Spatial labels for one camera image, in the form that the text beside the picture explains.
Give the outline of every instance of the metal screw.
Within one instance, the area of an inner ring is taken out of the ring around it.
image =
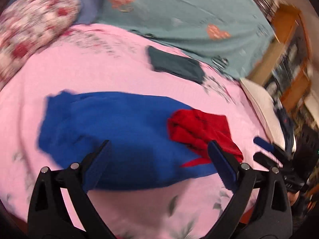
[[[71,164],[71,169],[76,170],[77,168],[79,168],[79,164],[78,163],[73,163]]]
[[[45,166],[45,167],[42,167],[41,172],[46,173],[48,170],[49,170],[49,167]]]
[[[274,173],[279,173],[279,169],[278,169],[277,167],[273,167],[273,168],[272,168],[272,172],[274,172]]]
[[[246,163],[241,164],[240,167],[241,167],[242,169],[244,169],[244,170],[249,170],[249,169],[250,169],[249,164],[246,164]]]

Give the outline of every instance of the red cloth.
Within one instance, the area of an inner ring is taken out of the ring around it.
[[[201,156],[183,164],[191,167],[211,163],[208,143],[216,140],[223,151],[233,154],[238,162],[244,157],[232,141],[226,116],[214,115],[199,110],[178,110],[168,119],[168,133],[171,140],[187,144],[188,148]]]

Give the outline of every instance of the floral pillow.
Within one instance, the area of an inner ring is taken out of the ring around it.
[[[75,20],[79,0],[17,0],[0,16],[0,91],[34,52]]]

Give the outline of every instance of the dark green cloth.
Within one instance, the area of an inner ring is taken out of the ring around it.
[[[197,60],[166,53],[152,46],[149,46],[147,51],[154,71],[167,72],[195,83],[203,83],[205,73]]]

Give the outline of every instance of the pink bedsheet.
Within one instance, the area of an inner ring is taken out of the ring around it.
[[[26,220],[36,177],[43,166],[59,169],[37,147],[39,126],[50,94],[121,91],[168,96],[204,112],[227,116],[232,139],[254,167],[255,136],[266,138],[256,114],[237,82],[202,64],[207,80],[194,82],[152,71],[146,47],[165,47],[113,26],[74,26],[50,47],[34,54],[0,93],[0,197]],[[204,236],[227,206],[232,193],[218,174],[190,179],[167,188],[88,193],[102,219],[122,238],[192,238]],[[71,219],[81,224],[64,193]],[[256,200],[251,197],[248,207]]]

